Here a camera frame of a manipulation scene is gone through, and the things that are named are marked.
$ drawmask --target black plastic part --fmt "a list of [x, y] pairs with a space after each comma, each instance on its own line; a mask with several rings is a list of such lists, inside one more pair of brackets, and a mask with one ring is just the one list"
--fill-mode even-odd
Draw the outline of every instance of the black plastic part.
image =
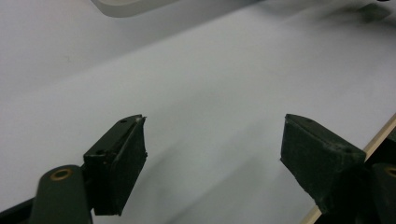
[[396, 166], [377, 163], [372, 167], [372, 193], [382, 224], [396, 223]]
[[27, 223], [33, 207], [33, 199], [17, 204], [0, 213], [0, 223]]
[[90, 204], [97, 216], [121, 215], [146, 161], [145, 118], [118, 121], [84, 154]]
[[[372, 170], [372, 166], [376, 163], [390, 163], [396, 164], [396, 129], [394, 129], [388, 137], [381, 143], [381, 145], [375, 150], [373, 155], [364, 163], [366, 170]], [[367, 176], [365, 182], [362, 182], [360, 185], [357, 184], [355, 190], [359, 190], [361, 192], [360, 196], [356, 200], [356, 205], [358, 209], [358, 214], [356, 219], [347, 220], [345, 216], [331, 216], [331, 215], [322, 215], [315, 222], [316, 224], [333, 224], [333, 223], [347, 223], [347, 224], [373, 224], [373, 223], [381, 223], [379, 214], [377, 213], [377, 209], [375, 208], [375, 203], [373, 200], [373, 184], [375, 184], [375, 180], [370, 176]]]
[[281, 160], [323, 214], [355, 205], [365, 153], [312, 119], [286, 116]]
[[66, 165], [40, 178], [29, 224], [92, 223], [80, 168]]

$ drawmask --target wooden edge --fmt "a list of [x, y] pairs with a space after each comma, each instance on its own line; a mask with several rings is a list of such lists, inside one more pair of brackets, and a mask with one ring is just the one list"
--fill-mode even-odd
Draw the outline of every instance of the wooden edge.
[[[390, 120], [381, 128], [381, 130], [374, 136], [374, 138], [367, 144], [363, 151], [366, 152], [366, 160], [369, 159], [381, 143], [387, 138], [387, 136], [396, 127], [396, 113], [390, 118]], [[311, 211], [301, 221], [301, 224], [314, 224], [320, 217], [321, 212], [315, 205]]]
[[392, 118], [382, 127], [376, 136], [367, 144], [363, 151], [366, 152], [366, 160], [368, 160], [381, 143], [388, 137], [392, 130], [396, 127], [396, 113]]

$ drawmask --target white table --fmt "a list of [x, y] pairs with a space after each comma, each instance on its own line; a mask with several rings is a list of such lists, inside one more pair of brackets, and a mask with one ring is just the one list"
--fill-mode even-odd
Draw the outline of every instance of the white table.
[[326, 14], [344, 2], [113, 19], [89, 0], [1, 1], [0, 210], [143, 114], [146, 165], [122, 217], [95, 223], [298, 223], [314, 203], [279, 161], [285, 114], [363, 148], [396, 112], [396, 29]]

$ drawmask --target brass insert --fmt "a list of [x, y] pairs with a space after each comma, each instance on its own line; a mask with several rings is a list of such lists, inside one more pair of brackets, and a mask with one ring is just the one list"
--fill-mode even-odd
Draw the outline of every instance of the brass insert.
[[394, 168], [394, 167], [387, 167], [387, 168], [385, 168], [385, 171], [386, 171], [389, 175], [391, 175], [391, 176], [393, 176], [393, 177], [396, 177], [396, 168]]
[[57, 170], [55, 171], [51, 176], [50, 179], [53, 181], [59, 181], [59, 180], [63, 180], [66, 179], [67, 177], [69, 177], [71, 174], [73, 174], [73, 171], [70, 169], [61, 169], [61, 170]]

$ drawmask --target white surface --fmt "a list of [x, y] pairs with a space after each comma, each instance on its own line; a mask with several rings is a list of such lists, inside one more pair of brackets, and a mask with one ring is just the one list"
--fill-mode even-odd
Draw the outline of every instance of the white surface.
[[89, 0], [1, 1], [0, 210], [143, 114], [145, 168], [123, 216], [95, 223], [299, 222], [313, 202], [278, 160], [285, 114], [362, 148], [396, 112], [392, 18], [323, 4], [183, 0], [112, 19]]

